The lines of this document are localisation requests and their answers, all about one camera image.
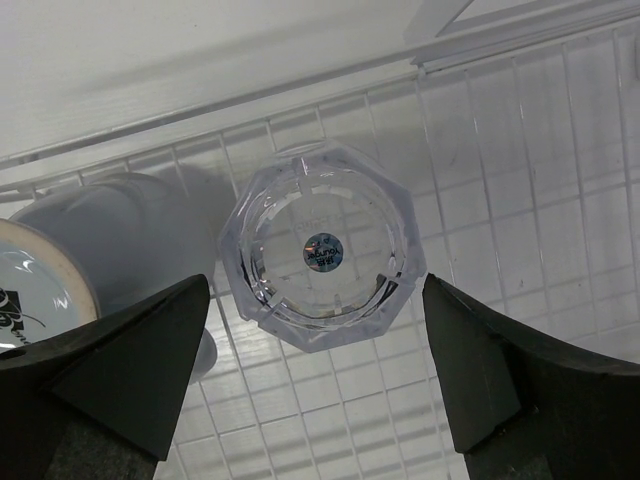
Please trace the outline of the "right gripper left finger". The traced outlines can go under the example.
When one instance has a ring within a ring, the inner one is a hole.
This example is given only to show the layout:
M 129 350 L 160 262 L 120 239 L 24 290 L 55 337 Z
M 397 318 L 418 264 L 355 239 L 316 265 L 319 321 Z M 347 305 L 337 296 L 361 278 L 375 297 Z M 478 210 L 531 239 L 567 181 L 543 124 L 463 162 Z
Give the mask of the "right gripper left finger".
M 195 275 L 1 355 L 4 479 L 151 479 L 168 457 L 209 309 Z

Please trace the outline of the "clear faceted glass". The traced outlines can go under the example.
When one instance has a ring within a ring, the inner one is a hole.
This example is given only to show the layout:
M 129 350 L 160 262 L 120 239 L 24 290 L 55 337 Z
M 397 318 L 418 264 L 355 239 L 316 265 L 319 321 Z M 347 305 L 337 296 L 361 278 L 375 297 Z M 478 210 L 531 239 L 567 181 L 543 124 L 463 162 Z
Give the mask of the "clear faceted glass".
M 258 169 L 219 251 L 240 317 L 307 353 L 384 335 L 426 272 L 410 192 L 331 139 Z

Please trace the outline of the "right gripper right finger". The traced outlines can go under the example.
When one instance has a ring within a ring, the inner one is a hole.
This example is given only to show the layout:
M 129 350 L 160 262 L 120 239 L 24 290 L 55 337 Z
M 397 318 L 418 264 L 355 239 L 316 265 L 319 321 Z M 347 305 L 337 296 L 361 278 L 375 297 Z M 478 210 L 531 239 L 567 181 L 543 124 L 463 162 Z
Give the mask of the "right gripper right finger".
M 433 274 L 422 298 L 470 478 L 638 478 L 638 364 L 542 333 Z

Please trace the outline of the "grey-blue ceramic cup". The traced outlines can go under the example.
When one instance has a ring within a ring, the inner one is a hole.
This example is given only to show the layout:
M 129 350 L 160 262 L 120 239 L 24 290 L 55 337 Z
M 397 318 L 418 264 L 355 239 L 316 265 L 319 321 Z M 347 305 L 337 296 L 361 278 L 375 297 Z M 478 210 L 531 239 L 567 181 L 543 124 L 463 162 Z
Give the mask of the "grey-blue ceramic cup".
M 128 308 L 192 275 L 213 278 L 213 235 L 184 193 L 122 173 L 1 222 L 1 350 Z

